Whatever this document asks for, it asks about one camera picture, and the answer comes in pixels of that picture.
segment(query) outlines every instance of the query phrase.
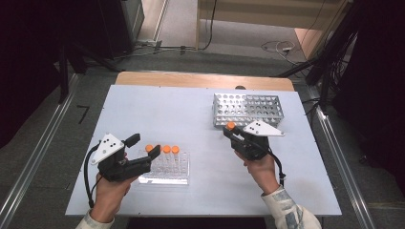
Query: floor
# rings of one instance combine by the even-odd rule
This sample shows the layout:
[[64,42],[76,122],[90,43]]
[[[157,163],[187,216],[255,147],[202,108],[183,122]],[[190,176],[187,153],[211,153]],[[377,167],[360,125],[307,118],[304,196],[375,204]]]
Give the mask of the floor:
[[[152,3],[144,0],[145,5]],[[162,15],[159,32],[152,30],[142,35],[142,41],[162,41],[164,46],[193,46],[195,40],[194,20],[180,20],[177,10],[184,12],[181,16],[193,16],[192,9],[196,1],[153,1],[156,6],[167,7]],[[156,24],[159,17],[154,17]],[[275,47],[268,45],[266,51],[262,45],[267,41],[288,41],[295,44],[296,52],[288,54],[292,62],[306,61],[299,51],[297,38],[291,29],[262,28],[253,29],[249,25],[214,23],[212,44],[206,52],[179,51],[147,54],[148,49],[135,51],[131,56],[116,59],[115,65],[127,71],[172,71],[186,73],[227,73],[253,76],[270,76],[282,73],[293,64],[283,58]],[[238,36],[233,32],[248,31]],[[15,209],[6,213],[2,208],[0,228],[74,228],[80,218],[65,217],[66,206],[69,202],[73,185],[87,151],[104,98],[109,86],[115,83],[117,73],[111,73],[103,67],[89,61],[89,70],[85,75],[74,75],[71,80],[72,98],[66,107],[58,106],[59,90],[56,89],[27,120],[14,139],[0,149],[0,155],[5,158],[0,161],[0,198],[6,201],[13,194],[21,194],[16,201]],[[309,88],[304,83],[302,71],[289,79],[303,101],[312,97]],[[312,108],[311,103],[303,104],[306,111]],[[359,187],[362,198],[371,213],[374,228],[399,228],[405,223],[404,197],[396,187],[393,177],[379,168],[372,168],[367,163],[359,163],[362,153],[358,148],[358,134],[342,120],[339,115],[329,109],[329,120],[333,127],[339,146]],[[63,118],[54,123],[51,132],[50,120],[55,111],[60,111]],[[316,115],[309,115],[313,134],[323,156],[325,166],[330,176],[339,201],[342,216],[320,218],[324,228],[372,228],[365,227],[358,219],[353,208],[349,190],[331,152],[322,122]],[[43,142],[43,133],[50,133],[51,141],[43,149],[38,149],[37,143]],[[30,156],[40,152],[41,161],[37,167],[24,171],[26,164],[30,165]],[[29,185],[20,190],[12,190],[18,179],[28,179]],[[118,217],[114,228],[126,228],[128,218]],[[274,228],[271,218],[266,218],[267,228]]]

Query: white gripper bracket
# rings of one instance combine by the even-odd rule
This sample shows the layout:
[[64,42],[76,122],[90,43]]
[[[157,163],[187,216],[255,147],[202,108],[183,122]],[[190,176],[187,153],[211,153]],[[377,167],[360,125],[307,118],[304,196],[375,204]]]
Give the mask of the white gripper bracket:
[[98,164],[103,159],[114,154],[124,147],[124,143],[111,134],[105,134],[92,159],[92,164]]
[[264,121],[253,121],[244,127],[244,132],[256,136],[284,136],[284,132],[270,126]]

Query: human hand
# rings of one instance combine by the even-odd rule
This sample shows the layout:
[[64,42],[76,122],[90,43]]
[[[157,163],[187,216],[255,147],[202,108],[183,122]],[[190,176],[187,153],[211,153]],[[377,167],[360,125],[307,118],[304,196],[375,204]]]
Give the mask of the human hand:
[[280,187],[275,176],[274,158],[272,156],[266,155],[260,160],[248,160],[239,152],[235,151],[235,154],[244,162],[244,166],[247,167],[247,170],[263,190],[265,196]]
[[97,174],[96,202],[90,213],[92,219],[102,223],[113,221],[121,206],[122,199],[131,188],[131,183],[138,177],[132,177],[121,182],[110,182]]

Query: test tube rack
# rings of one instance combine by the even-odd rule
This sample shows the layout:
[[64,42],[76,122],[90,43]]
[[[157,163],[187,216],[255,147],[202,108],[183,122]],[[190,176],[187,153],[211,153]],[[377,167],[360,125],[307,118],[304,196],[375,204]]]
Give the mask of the test tube rack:
[[247,126],[252,121],[264,121],[277,128],[284,118],[277,95],[214,94],[214,126],[223,127],[232,121]]
[[190,155],[186,151],[161,153],[153,160],[151,172],[139,177],[142,184],[188,185],[190,181]]

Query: aluminum rail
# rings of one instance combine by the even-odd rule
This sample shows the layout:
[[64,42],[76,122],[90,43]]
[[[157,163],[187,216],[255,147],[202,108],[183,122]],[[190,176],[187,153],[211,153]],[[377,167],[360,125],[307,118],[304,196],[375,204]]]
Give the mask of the aluminum rail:
[[59,104],[56,107],[50,122],[36,144],[36,147],[27,161],[23,171],[9,190],[0,212],[0,228],[6,229],[9,227],[12,217],[14,216],[21,200],[26,194],[32,178],[35,175],[42,158],[47,153],[48,147],[53,140],[53,136],[56,133],[63,116],[68,110],[69,105],[71,104],[78,82],[79,77],[77,74],[74,74],[69,85],[71,93],[67,96],[62,104]]
[[[319,97],[319,94],[314,86],[309,87],[309,95],[311,98]],[[343,183],[345,184],[346,190],[348,191],[352,207],[357,215],[357,219],[361,225],[361,228],[376,228],[373,222],[373,218],[367,207],[367,203],[363,199],[352,170],[342,152],[342,149],[340,148],[336,135],[334,134],[329,118],[322,113],[319,107],[316,109],[316,112],[318,114],[318,118],[327,138],[327,141],[330,145],[330,150],[336,162],[340,176],[342,177]]]

